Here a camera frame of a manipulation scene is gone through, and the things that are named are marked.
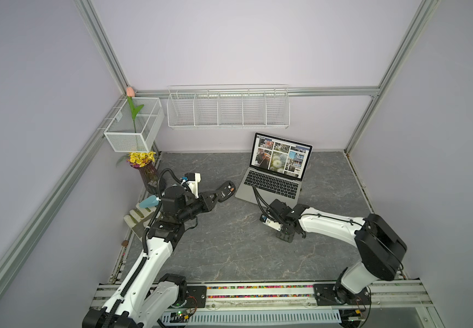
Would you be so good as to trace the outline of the black wireless mouse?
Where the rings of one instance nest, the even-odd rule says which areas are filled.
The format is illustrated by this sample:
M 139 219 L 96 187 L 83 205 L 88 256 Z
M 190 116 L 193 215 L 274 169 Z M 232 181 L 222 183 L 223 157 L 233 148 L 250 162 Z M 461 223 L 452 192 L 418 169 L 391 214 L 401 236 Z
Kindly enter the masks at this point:
M 217 202 L 222 203 L 229 200 L 236 193 L 235 184 L 228 180 L 222 184 L 220 188 L 217 189 Z

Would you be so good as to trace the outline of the silver laptop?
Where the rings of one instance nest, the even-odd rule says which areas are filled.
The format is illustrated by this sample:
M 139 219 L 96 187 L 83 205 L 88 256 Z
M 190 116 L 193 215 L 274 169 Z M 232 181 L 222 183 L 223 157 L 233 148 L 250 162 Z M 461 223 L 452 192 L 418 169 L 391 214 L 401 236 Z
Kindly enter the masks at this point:
M 313 146 L 306 143 L 256 133 L 249 167 L 236 198 L 256 204 L 257 190 L 267 204 L 279 200 L 294 207 L 312 151 Z

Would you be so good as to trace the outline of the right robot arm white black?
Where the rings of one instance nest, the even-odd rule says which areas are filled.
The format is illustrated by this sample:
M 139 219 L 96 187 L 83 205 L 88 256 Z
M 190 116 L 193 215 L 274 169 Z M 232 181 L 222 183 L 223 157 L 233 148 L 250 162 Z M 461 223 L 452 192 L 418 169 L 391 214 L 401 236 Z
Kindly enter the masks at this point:
M 296 234 L 319 234 L 356 247 L 360 261 L 345 268 L 332 283 L 314 285 L 319 306 L 371 304 L 369 285 L 395 280 L 403 269 L 407 245 L 379 215 L 345 217 L 307 205 L 291 208 L 278 200 L 262 209 L 260 221 L 277 231 L 276 237 L 291 243 Z

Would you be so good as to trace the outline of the yellow flowers in dark vase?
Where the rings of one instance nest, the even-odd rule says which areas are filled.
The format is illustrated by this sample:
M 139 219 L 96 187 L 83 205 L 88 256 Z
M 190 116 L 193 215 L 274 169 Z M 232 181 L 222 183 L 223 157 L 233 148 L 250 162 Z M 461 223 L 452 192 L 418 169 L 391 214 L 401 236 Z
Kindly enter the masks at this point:
M 119 166 L 122 163 L 127 163 L 131 168 L 134 168 L 140 173 L 143 181 L 143 185 L 149 194 L 158 194 L 164 191 L 166 182 L 162 180 L 158 182 L 158 171 L 156 168 L 156 156 L 157 153 L 150 151 L 148 153 L 128 153 L 122 155 L 116 162 Z

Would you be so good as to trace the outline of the pink tulip artificial flower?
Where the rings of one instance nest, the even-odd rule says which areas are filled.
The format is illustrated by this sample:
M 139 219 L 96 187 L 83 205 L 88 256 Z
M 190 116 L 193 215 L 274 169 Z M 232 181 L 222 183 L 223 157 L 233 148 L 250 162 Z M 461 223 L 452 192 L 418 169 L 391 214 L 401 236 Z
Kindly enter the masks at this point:
M 131 86 L 128 86 L 126 88 L 126 96 L 127 96 L 129 107 L 131 109 L 133 130 L 135 133 L 137 133 L 136 119 L 137 119 L 137 115 L 143 109 L 144 105 L 135 105 L 134 100 L 133 100 L 133 98 L 135 97 L 135 90 Z

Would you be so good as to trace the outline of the aluminium frame struts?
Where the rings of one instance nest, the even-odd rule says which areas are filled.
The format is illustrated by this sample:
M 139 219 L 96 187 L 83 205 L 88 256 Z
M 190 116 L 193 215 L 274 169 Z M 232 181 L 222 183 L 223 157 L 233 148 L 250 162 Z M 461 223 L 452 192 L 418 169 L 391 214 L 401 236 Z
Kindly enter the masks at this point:
M 106 64 L 108 65 L 113 77 L 119 84 L 126 83 L 126 78 L 120 69 L 119 62 L 113 53 L 112 47 L 106 37 L 105 31 L 97 17 L 96 10 L 91 1 L 76 1 L 75 3 L 83 22 L 86 24 L 93 37 L 98 50 L 102 53 Z M 371 101 L 366 108 L 361 120 L 355 128 L 350 141 L 345 148 L 345 153 L 350 154 L 360 140 L 365 131 L 369 120 L 381 104 L 383 97 L 387 94 L 391 83 L 394 81 L 398 71 L 401 69 L 404 61 L 408 57 L 411 49 L 415 46 L 418 38 L 423 32 L 425 26 L 438 8 L 438 1 L 422 1 L 415 13 L 403 41 L 388 66 L 381 83 L 378 86 L 370 87 L 255 87 L 239 89 L 225 89 L 224 94 L 257 94 L 277 95 L 284 94 L 291 97 L 302 96 L 371 96 Z M 87 141 L 84 148 L 79 152 L 68 169 L 61 176 L 55 187 L 49 193 L 38 210 L 34 213 L 30 221 L 22 230 L 4 257 L 0 260 L 0 300 L 12 281 L 22 269 L 30 254 L 37 246 L 46 229 L 50 226 L 56 214 L 74 189 L 83 173 L 89 167 L 90 163 L 99 151 L 104 142 L 105 122 L 101 125 L 91 138 Z

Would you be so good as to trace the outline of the beige gardening gloves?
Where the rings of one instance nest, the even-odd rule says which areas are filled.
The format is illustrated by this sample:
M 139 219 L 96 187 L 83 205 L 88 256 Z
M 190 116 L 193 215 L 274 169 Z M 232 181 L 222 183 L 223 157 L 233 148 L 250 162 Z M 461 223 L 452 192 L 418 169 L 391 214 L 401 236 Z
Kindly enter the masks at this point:
M 155 210 L 155 206 L 143 208 L 140 204 L 136 204 L 136 207 L 124 216 L 125 223 L 139 240 L 143 239 L 143 233 L 154 217 Z

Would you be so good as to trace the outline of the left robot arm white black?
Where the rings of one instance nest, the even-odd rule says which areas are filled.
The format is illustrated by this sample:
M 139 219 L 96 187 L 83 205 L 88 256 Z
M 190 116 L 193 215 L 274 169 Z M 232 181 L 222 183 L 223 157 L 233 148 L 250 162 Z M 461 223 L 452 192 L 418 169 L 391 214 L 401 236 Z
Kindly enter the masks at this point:
M 135 266 L 101 309 L 87 312 L 82 326 L 152 327 L 170 306 L 183 304 L 187 298 L 187 281 L 183 276 L 166 274 L 154 291 L 150 289 L 186 232 L 184 223 L 212 211 L 233 191 L 230 187 L 228 191 L 220 188 L 194 194 L 181 184 L 167 188 L 158 197 L 161 215 L 146 228 L 143 251 Z

